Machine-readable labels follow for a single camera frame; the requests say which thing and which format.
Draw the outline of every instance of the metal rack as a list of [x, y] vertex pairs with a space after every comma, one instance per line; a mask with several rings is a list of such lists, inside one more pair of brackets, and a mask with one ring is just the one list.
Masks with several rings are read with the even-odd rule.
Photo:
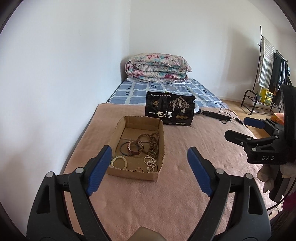
[[[260, 43], [262, 42], [262, 28], [260, 26]], [[259, 65], [260, 65], [260, 58], [261, 58], [261, 45], [258, 44], [259, 47], [260, 47], [260, 52], [259, 52], [259, 61], [258, 61], [258, 67], [257, 67], [257, 73], [256, 73], [256, 78], [255, 78], [255, 81], [254, 81], [254, 85], [253, 85], [253, 89], [252, 90], [246, 90], [245, 94], [244, 94], [244, 98], [242, 100], [242, 104], [241, 104], [241, 107], [244, 106], [249, 112], [250, 112], [250, 115], [252, 115], [254, 112], [255, 113], [261, 113], [261, 114], [269, 114], [270, 112], [273, 112], [275, 113], [272, 108], [276, 108], [278, 109], [279, 111], [278, 112], [281, 112], [281, 108], [282, 108], [282, 105], [280, 104], [280, 106], [276, 105], [275, 103], [271, 102], [271, 104], [264, 104], [262, 102], [259, 102], [258, 99], [257, 99], [257, 95], [256, 93], [254, 92], [254, 88], [255, 88], [255, 85], [256, 85], [256, 80], [257, 80], [257, 76], [258, 76], [258, 71], [259, 71]], [[247, 95], [248, 92], [252, 93], [254, 95], [253, 96], [249, 96]], [[246, 97], [248, 99], [250, 99], [254, 104], [253, 105], [245, 105], [244, 104], [244, 101], [246, 99]], [[266, 108], [263, 108], [263, 107], [257, 107], [256, 104], [260, 104], [260, 105], [264, 105], [264, 106], [268, 106], [270, 107], [270, 109], [266, 109]], [[262, 109], [262, 110], [265, 110], [264, 112], [261, 112], [261, 111], [255, 111], [254, 109]]]

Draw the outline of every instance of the striped towel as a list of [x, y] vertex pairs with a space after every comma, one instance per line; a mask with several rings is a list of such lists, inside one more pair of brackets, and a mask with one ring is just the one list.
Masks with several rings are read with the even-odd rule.
[[262, 88], [268, 89], [274, 63], [274, 46], [262, 36], [259, 73], [257, 83]]

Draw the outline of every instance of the black bag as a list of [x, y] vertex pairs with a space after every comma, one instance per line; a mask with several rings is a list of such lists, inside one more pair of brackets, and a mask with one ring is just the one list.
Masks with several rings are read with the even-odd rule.
[[149, 91], [146, 94], [145, 116], [160, 118], [164, 124], [190, 126], [194, 103], [194, 96]]

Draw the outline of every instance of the blue plaid bed sheet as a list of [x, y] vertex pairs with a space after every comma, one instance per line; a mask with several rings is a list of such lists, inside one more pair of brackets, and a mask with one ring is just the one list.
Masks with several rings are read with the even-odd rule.
[[107, 103], [145, 105], [146, 92], [170, 92], [179, 95], [193, 95], [199, 107], [226, 108], [228, 105], [222, 102], [212, 92], [195, 79], [188, 79], [185, 83], [166, 84], [156, 82], [128, 82], [123, 81]]

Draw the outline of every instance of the jewelry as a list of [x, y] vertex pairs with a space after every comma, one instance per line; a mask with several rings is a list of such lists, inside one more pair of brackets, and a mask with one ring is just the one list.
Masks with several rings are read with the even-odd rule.
[[123, 169], [126, 169], [128, 167], [128, 162], [126, 161], [125, 157], [124, 156], [116, 156], [113, 158], [113, 160], [111, 161], [111, 166], [114, 167], [113, 163], [114, 161], [116, 161], [118, 158], [121, 158], [124, 160], [124, 168]]
[[145, 156], [144, 157], [144, 162], [146, 163], [147, 165], [147, 170], [149, 172], [154, 172], [154, 168], [156, 167], [156, 164], [157, 164], [157, 160], [155, 160], [153, 157], [150, 157], [150, 156]]
[[127, 144], [127, 143], [129, 143], [129, 142], [125, 142], [125, 143], [123, 143], [123, 144], [120, 146], [119, 150], [120, 150], [121, 154], [122, 154], [122, 155], [125, 155], [125, 156], [134, 156], [134, 154], [125, 154], [125, 153], [122, 152], [121, 148], [123, 147], [124, 144]]
[[143, 152], [145, 154], [147, 154], [148, 156], [151, 156], [154, 159], [157, 159], [158, 158], [158, 151], [159, 151], [159, 134], [157, 132], [152, 133], [151, 135], [141, 134], [141, 135], [139, 135], [137, 140], [139, 141], [142, 136], [149, 137], [149, 145], [150, 145], [148, 152], [146, 152], [144, 149], [143, 149]]
[[[136, 145], [138, 147], [137, 151], [131, 150], [131, 145]], [[130, 141], [128, 143], [128, 152], [133, 155], [139, 155], [144, 150], [144, 145], [140, 140]]]

